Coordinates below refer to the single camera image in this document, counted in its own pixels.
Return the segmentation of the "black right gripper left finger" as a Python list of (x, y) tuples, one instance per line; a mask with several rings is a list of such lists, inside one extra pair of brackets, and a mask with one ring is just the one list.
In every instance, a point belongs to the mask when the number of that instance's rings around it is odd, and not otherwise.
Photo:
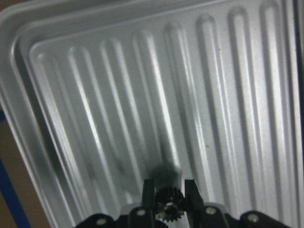
[(154, 180), (145, 179), (143, 183), (142, 190), (142, 208), (145, 212), (144, 214), (144, 224), (146, 228), (155, 228), (155, 199), (154, 199), (155, 189)]

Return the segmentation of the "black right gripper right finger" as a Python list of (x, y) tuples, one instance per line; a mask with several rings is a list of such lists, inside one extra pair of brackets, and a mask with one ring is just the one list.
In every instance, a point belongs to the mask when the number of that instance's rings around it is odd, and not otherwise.
[(186, 213), (190, 228), (203, 227), (204, 202), (195, 180), (185, 180)]

